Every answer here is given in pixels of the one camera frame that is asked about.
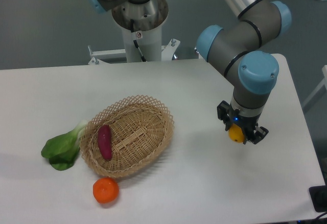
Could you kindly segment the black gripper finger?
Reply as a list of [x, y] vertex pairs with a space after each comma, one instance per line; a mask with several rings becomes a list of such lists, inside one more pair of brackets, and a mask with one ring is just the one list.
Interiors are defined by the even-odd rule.
[[235, 123], [237, 114], [230, 104], [226, 101], [222, 101], [217, 106], [218, 119], [221, 120], [225, 125], [225, 131], [229, 131], [231, 126]]
[[269, 130], [264, 127], [256, 126], [254, 130], [245, 128], [245, 142], [250, 142], [254, 145], [259, 143], [261, 140], [265, 138], [265, 136], [269, 133]]

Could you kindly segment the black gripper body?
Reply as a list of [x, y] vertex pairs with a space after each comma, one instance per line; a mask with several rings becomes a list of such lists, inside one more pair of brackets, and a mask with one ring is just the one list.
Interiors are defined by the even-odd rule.
[[233, 125], [237, 125], [243, 130], [243, 133], [246, 133], [246, 131], [255, 132], [258, 129], [258, 120], [262, 111], [262, 106], [250, 109], [245, 108], [238, 103], [230, 103], [228, 112], [230, 125], [228, 126], [228, 130], [230, 130]]

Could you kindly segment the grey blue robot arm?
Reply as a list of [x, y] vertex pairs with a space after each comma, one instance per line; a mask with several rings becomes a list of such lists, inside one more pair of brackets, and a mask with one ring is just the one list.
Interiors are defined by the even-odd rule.
[[[163, 60], [161, 26], [168, 16], [166, 0], [89, 0], [99, 13], [110, 11], [124, 33], [128, 62]], [[238, 23], [229, 30], [207, 27], [198, 37], [196, 49], [233, 85], [230, 102], [217, 107], [218, 119], [229, 134], [239, 133], [240, 142], [257, 144], [268, 130], [259, 117], [275, 87], [277, 60], [260, 51], [261, 46], [282, 35], [292, 23], [289, 8], [268, 0], [225, 0]]]

